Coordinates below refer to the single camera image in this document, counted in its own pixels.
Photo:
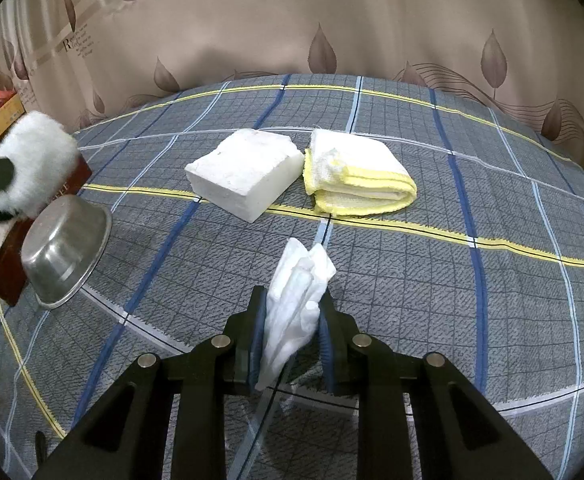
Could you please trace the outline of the white fluffy cloth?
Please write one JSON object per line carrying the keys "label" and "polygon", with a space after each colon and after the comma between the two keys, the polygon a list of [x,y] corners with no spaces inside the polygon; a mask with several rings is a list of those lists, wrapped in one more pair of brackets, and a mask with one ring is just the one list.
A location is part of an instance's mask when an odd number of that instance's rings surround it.
{"label": "white fluffy cloth", "polygon": [[11,183],[0,191],[0,222],[36,218],[73,173],[79,155],[60,122],[38,110],[20,117],[0,141],[0,158],[14,166]]}

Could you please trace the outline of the white cotton pad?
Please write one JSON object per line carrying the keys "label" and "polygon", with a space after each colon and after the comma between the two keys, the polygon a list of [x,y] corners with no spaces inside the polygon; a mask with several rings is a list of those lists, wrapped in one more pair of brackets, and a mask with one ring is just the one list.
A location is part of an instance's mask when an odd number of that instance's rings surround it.
{"label": "white cotton pad", "polygon": [[257,391],[269,387],[288,359],[313,338],[320,300],[335,273],[324,246],[307,249],[296,238],[288,239],[267,291]]}

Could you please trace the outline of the white foam block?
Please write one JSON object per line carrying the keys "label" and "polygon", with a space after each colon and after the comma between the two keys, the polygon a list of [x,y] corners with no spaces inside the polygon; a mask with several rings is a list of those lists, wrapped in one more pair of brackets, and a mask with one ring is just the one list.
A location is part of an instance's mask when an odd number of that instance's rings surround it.
{"label": "white foam block", "polygon": [[304,155],[290,136],[239,129],[185,172],[193,192],[254,222],[302,173]]}

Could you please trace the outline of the yellow-edged white towel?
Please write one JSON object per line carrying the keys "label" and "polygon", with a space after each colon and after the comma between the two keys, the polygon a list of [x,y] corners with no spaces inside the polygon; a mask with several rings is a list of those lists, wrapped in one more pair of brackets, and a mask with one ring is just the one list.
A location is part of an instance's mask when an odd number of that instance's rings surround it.
{"label": "yellow-edged white towel", "polygon": [[386,214],[411,205],[416,182],[382,142],[315,129],[305,150],[305,192],[333,217]]}

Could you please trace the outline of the stainless steel bowl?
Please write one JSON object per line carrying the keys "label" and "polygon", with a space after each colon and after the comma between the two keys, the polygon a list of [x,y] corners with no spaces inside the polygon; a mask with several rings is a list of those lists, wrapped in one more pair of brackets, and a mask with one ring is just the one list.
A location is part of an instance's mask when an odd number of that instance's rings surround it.
{"label": "stainless steel bowl", "polygon": [[108,244],[109,208],[75,195],[51,202],[28,230],[21,263],[38,304],[63,306],[86,283]]}

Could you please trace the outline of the gold toffee tin box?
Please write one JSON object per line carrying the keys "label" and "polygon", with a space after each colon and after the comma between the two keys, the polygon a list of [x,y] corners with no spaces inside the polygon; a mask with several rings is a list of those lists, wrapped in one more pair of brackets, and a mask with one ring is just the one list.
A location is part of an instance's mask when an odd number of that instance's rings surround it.
{"label": "gold toffee tin box", "polygon": [[0,299],[14,307],[22,294],[27,277],[21,262],[21,248],[35,218],[0,222]]}

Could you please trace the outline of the beige leaf-print curtain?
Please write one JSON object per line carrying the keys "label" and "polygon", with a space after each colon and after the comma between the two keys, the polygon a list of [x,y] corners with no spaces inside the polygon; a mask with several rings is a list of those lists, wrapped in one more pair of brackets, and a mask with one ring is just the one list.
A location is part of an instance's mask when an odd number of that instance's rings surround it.
{"label": "beige leaf-print curtain", "polygon": [[0,84],[69,127],[286,73],[475,100],[584,168],[583,0],[0,0]]}

